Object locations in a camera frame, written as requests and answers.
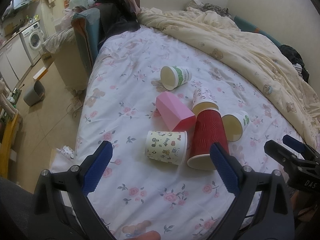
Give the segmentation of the red ribbed paper cup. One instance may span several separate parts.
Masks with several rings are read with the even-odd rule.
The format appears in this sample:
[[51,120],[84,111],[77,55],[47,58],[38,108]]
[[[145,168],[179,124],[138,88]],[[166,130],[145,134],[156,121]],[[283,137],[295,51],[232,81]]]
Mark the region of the red ribbed paper cup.
[[216,109],[203,110],[197,115],[187,165],[201,171],[215,170],[210,158],[210,147],[216,142],[220,143],[227,154],[229,153],[225,129],[219,111]]

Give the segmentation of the white green tree paper cup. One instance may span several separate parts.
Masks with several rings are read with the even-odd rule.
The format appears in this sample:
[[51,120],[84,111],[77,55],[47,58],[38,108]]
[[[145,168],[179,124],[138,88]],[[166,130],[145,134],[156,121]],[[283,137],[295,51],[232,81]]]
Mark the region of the white green tree paper cup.
[[246,111],[237,111],[224,115],[222,117],[222,123],[227,140],[231,142],[240,140],[249,122],[250,119]]

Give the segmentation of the pink pattern paper cup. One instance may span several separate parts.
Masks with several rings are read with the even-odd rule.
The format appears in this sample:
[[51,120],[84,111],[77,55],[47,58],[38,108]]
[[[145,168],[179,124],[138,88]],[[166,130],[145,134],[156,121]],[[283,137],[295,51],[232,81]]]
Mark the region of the pink pattern paper cup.
[[204,110],[214,109],[219,110],[219,107],[212,96],[211,91],[207,87],[199,87],[195,89],[193,94],[192,112],[195,116]]

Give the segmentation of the yellow cartoon paper cup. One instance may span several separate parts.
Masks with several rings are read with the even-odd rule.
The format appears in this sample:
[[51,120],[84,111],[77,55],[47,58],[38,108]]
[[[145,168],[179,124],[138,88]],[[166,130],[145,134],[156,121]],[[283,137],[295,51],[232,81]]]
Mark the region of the yellow cartoon paper cup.
[[149,131],[145,142],[145,156],[156,161],[181,165],[187,152],[187,143],[187,131]]

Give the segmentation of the pink faceted plastic cup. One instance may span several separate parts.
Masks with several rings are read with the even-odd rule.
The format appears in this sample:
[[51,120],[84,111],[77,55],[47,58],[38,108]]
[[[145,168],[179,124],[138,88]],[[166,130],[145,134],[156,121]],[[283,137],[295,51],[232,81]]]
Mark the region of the pink faceted plastic cup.
[[156,108],[171,132],[188,131],[196,123],[195,114],[171,92],[157,96]]

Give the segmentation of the green grass print paper cup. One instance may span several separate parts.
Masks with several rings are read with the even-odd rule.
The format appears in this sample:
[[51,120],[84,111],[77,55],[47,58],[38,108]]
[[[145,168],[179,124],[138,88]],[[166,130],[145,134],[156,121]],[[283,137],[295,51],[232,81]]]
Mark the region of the green grass print paper cup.
[[188,83],[192,76],[191,70],[187,67],[164,66],[161,69],[161,83],[167,90],[173,90]]

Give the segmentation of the yellow wooden chair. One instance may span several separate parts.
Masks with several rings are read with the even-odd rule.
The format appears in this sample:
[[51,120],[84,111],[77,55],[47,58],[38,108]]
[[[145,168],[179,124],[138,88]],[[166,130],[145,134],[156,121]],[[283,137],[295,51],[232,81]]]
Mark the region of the yellow wooden chair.
[[3,140],[1,143],[1,155],[0,155],[0,172],[1,177],[7,179],[8,177],[8,167],[9,167],[9,157],[11,152],[11,145],[14,142],[14,137],[18,125],[21,122],[21,115],[17,112],[13,118],[9,119],[3,135]]

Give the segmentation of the black clothes at bedside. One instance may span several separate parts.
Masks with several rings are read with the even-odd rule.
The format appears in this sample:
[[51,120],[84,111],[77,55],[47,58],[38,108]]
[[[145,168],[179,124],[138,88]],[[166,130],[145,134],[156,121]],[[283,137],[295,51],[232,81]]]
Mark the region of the black clothes at bedside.
[[292,63],[298,75],[306,82],[309,82],[309,72],[305,68],[305,64],[301,55],[294,48],[288,45],[279,46],[281,53]]

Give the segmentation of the yellow bear print quilt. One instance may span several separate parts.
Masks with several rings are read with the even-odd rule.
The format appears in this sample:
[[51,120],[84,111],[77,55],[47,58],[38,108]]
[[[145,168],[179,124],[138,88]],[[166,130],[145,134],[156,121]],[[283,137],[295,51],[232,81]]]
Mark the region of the yellow bear print quilt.
[[238,72],[257,87],[304,141],[319,148],[319,98],[267,37],[241,31],[214,11],[143,8],[139,23],[182,41]]

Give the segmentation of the grey trash bin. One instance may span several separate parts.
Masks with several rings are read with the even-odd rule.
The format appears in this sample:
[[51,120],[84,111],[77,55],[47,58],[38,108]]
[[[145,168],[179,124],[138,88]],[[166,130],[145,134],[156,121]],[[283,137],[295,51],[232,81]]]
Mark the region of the grey trash bin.
[[31,107],[44,99],[45,92],[46,90],[43,84],[39,80],[36,80],[34,84],[25,91],[23,100]]

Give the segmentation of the white floral bed sheet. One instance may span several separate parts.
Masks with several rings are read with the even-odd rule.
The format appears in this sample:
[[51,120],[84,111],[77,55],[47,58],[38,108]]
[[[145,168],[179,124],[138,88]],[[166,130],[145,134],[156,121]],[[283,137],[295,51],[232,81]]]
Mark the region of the white floral bed sheet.
[[188,67],[192,79],[174,90],[188,107],[194,90],[210,89],[221,114],[246,111],[249,126],[229,144],[242,165],[269,173],[279,164],[264,152],[268,140],[299,134],[270,101],[220,61],[153,28],[108,39],[93,68],[76,137],[75,163],[104,140],[113,157],[89,200],[117,239],[155,230],[162,239],[205,239],[233,201],[217,172],[153,161],[144,154],[149,131],[166,125],[156,109],[164,66]]

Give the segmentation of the white kitchen cabinet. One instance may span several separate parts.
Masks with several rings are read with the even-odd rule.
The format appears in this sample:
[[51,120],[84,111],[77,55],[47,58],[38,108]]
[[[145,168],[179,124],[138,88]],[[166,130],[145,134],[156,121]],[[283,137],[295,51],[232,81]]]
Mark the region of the white kitchen cabinet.
[[31,67],[20,35],[16,35],[1,48],[1,76],[13,90]]

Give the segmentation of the white washing machine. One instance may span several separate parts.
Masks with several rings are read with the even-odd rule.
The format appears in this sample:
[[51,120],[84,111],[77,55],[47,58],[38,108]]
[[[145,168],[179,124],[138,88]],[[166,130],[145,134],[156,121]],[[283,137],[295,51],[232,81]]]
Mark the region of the white washing machine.
[[20,32],[20,38],[25,52],[34,66],[40,59],[40,49],[44,43],[44,33],[40,27],[40,22],[32,23]]

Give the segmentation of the teal bed headboard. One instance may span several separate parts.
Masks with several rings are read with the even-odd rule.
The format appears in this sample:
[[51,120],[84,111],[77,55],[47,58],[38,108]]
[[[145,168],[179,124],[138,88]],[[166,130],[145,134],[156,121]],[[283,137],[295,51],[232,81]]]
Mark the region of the teal bed headboard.
[[88,75],[91,74],[99,53],[100,11],[97,8],[75,13],[71,25],[74,29],[80,58]]

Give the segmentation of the dark clothes pile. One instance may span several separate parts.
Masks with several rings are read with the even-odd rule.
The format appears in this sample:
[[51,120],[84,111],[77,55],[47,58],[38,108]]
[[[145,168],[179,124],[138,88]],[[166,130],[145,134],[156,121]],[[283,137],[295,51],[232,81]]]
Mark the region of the dark clothes pile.
[[126,31],[137,31],[140,0],[95,0],[100,11],[99,43]]

